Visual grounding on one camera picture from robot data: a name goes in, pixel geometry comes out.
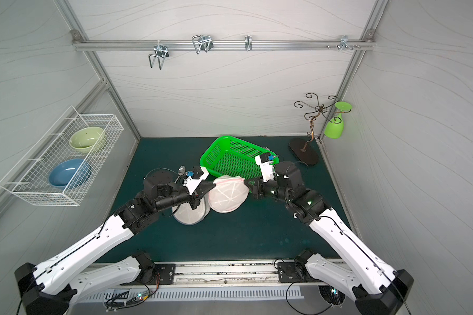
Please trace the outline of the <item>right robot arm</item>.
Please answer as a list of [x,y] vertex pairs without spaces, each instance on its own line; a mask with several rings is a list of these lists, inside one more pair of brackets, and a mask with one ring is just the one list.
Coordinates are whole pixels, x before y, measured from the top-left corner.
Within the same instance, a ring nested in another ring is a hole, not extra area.
[[308,188],[290,161],[274,164],[256,157],[261,175],[244,183],[257,198],[273,198],[318,234],[347,265],[341,267],[319,253],[305,251],[296,260],[304,277],[322,281],[352,300],[360,314],[396,314],[406,305],[414,279],[373,253],[343,222],[322,195]]

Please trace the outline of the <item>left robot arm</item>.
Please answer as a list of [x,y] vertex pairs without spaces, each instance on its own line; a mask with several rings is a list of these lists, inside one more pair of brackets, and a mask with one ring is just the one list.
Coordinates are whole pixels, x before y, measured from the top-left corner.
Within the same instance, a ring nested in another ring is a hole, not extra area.
[[205,167],[151,171],[143,190],[93,232],[47,261],[27,262],[15,270],[19,307],[26,314],[65,314],[78,300],[110,286],[152,280],[155,263],[145,252],[89,273],[84,270],[159,220],[161,212],[185,203],[196,209],[215,188],[208,176]]

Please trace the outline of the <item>metal spoon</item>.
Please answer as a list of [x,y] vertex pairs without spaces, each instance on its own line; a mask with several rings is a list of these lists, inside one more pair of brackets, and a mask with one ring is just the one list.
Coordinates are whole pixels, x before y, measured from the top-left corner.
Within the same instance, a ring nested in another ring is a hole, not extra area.
[[177,174],[178,174],[178,176],[176,178],[176,182],[178,182],[179,180],[182,180],[185,177],[186,167],[184,165],[179,167]]

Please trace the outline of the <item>green plastic basket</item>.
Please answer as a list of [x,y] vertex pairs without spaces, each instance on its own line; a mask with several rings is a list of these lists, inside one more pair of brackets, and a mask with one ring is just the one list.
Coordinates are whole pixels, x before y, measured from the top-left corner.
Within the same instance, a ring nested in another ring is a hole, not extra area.
[[275,157],[273,164],[279,163],[277,155],[268,149],[233,136],[221,136],[203,153],[200,166],[205,167],[214,177],[228,175],[252,179],[261,177],[261,169],[255,157],[263,153],[270,153]]

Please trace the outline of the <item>bronze cup tree stand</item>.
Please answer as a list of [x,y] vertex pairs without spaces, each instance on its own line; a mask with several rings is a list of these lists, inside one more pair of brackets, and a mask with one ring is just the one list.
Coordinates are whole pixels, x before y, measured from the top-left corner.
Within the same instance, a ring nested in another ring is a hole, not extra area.
[[293,106],[295,108],[304,108],[305,106],[312,109],[310,112],[306,112],[304,114],[305,120],[308,122],[309,131],[307,132],[307,136],[309,139],[303,140],[301,138],[293,138],[289,142],[289,148],[295,157],[302,162],[303,164],[309,166],[314,166],[319,162],[319,155],[318,153],[312,148],[311,143],[317,140],[315,135],[315,122],[321,116],[323,118],[327,118],[328,109],[333,107],[335,102],[338,100],[336,95],[329,95],[327,99],[332,101],[333,103],[329,106],[326,106],[320,102],[319,96],[316,93],[306,93],[307,99],[314,99],[316,104],[310,105],[305,101],[295,101]]

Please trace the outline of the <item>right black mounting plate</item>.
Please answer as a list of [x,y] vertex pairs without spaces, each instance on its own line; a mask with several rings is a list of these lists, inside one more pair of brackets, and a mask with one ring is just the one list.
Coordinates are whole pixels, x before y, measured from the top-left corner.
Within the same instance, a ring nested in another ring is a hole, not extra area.
[[277,261],[274,263],[281,283],[311,283],[318,282],[307,272],[306,267],[298,262]]

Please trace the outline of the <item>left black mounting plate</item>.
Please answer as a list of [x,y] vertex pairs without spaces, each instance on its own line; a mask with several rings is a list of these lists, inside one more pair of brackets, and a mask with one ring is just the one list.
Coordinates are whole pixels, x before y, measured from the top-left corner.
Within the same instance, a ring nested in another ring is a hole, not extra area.
[[141,270],[134,284],[146,285],[172,285],[176,273],[176,265],[173,263],[161,263],[147,266]]

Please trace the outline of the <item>green plastic wine glass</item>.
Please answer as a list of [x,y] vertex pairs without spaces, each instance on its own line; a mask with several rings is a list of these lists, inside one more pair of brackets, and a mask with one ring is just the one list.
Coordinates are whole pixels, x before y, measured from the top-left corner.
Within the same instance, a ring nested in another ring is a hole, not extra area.
[[335,104],[335,115],[328,121],[324,134],[330,139],[339,139],[344,131],[344,120],[342,115],[352,111],[352,105],[348,102],[337,102]]

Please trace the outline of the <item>light green bowl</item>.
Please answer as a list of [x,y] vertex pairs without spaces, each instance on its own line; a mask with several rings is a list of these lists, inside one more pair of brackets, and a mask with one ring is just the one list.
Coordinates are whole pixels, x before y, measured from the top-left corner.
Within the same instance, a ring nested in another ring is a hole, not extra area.
[[70,147],[81,154],[99,152],[103,149],[105,143],[105,130],[95,126],[80,129],[69,140]]

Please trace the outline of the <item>blue bowl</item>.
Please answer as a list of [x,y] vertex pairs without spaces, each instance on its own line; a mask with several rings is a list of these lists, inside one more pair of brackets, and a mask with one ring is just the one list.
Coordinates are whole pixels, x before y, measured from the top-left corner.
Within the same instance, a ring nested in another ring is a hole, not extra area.
[[72,189],[85,184],[91,175],[91,165],[84,159],[76,158],[57,165],[49,175],[49,183],[55,188]]

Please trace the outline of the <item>double prong metal hook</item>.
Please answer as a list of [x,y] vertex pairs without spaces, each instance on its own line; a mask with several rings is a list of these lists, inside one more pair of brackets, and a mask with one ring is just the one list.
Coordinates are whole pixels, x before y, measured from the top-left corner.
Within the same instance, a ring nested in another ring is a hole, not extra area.
[[164,67],[165,60],[169,57],[169,48],[160,42],[153,48],[153,53],[148,56],[150,68],[154,68],[155,64],[161,70]]

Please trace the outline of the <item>small flat metal hook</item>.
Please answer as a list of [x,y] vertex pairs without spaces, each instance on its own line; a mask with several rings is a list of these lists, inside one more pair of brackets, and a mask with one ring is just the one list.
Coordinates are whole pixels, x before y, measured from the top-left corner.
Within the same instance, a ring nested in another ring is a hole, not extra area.
[[246,51],[252,50],[252,36],[246,35],[244,38],[244,48]]

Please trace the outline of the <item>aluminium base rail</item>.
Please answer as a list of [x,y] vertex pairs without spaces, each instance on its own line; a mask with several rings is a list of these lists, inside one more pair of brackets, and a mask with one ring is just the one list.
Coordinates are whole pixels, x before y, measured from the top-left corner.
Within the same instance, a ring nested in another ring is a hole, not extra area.
[[[303,264],[311,277],[339,290],[352,291],[363,286],[370,294],[379,293],[390,285],[392,272],[375,262],[363,265],[361,270],[349,268],[341,262],[330,261],[319,254],[307,259],[297,258],[294,262]],[[127,259],[111,265],[84,270],[74,280],[75,284],[88,284],[107,289],[112,286],[133,284],[141,270],[153,265],[145,258]],[[278,284],[279,276],[273,261],[230,261],[230,262],[177,262],[172,285],[202,284]]]

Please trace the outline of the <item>right metal rail hook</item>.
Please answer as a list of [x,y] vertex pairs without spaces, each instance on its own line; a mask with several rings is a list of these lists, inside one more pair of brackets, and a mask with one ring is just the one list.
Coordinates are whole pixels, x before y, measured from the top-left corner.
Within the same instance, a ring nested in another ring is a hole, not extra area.
[[360,45],[352,45],[349,42],[349,39],[346,35],[342,36],[339,43],[336,45],[326,45],[328,50],[337,50],[337,51],[358,51],[360,50]]

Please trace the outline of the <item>aluminium top rail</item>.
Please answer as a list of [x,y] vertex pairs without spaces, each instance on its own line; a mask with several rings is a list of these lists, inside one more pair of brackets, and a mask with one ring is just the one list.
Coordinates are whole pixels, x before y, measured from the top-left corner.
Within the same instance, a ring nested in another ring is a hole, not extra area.
[[[252,50],[244,48],[244,38],[234,40],[213,39],[213,49],[219,51],[337,51],[328,50],[326,45],[336,45],[340,39],[256,39],[252,37]],[[352,45],[360,45],[359,51],[373,50],[377,44],[370,38],[349,39]],[[169,48],[169,52],[195,52],[192,39],[188,40],[81,40],[72,45],[77,51],[153,51],[160,42]]]

